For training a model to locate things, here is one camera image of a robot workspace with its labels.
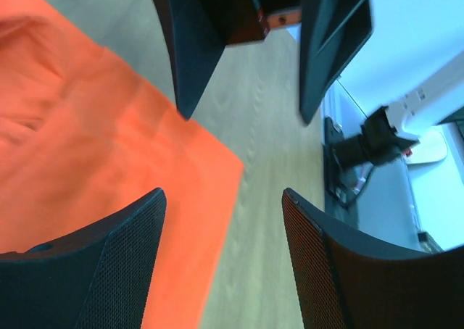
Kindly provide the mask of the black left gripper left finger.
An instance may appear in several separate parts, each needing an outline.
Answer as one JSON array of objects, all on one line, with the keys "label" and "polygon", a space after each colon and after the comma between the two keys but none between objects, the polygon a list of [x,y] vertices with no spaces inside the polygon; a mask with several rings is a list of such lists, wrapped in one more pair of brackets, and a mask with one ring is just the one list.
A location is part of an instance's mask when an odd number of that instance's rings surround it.
[{"label": "black left gripper left finger", "polygon": [[140,328],[165,221],[156,188],[26,252],[1,255],[2,328]]}]

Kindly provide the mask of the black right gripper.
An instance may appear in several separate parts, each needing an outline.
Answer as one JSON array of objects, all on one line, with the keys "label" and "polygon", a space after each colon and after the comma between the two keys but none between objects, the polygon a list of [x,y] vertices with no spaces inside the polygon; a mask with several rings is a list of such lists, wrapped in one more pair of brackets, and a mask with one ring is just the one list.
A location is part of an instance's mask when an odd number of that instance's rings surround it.
[{"label": "black right gripper", "polygon": [[[162,27],[178,113],[192,117],[225,46],[264,40],[300,21],[300,0],[152,0]],[[301,0],[299,113],[323,97],[373,32],[370,0]]]}]

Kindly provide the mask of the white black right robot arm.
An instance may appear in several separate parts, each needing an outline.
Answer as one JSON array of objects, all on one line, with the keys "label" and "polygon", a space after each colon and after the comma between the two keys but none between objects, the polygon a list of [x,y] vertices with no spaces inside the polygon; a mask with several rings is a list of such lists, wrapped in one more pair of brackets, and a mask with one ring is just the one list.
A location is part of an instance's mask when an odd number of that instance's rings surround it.
[{"label": "white black right robot arm", "polygon": [[[189,119],[225,47],[300,26],[299,113],[310,123],[327,90],[373,32],[370,0],[152,0],[170,58],[175,104]],[[463,119],[463,55],[405,96],[379,107],[360,134],[330,145],[341,169],[402,156],[432,126]]]}]

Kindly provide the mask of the orange t shirt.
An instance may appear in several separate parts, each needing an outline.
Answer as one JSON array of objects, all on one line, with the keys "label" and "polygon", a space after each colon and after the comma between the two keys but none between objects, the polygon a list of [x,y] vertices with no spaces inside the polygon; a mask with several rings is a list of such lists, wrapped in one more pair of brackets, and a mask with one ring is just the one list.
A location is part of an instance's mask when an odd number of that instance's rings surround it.
[{"label": "orange t shirt", "polygon": [[197,328],[240,159],[45,0],[1,0],[1,250],[25,251],[161,188],[144,328]]}]

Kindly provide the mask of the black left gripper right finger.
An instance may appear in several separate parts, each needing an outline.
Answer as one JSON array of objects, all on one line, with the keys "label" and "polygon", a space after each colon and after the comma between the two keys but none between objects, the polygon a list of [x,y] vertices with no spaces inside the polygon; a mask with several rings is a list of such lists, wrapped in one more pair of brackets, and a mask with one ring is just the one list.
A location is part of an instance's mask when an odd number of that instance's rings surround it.
[{"label": "black left gripper right finger", "polygon": [[428,254],[368,235],[294,190],[283,221],[306,328],[461,328],[463,248]]}]

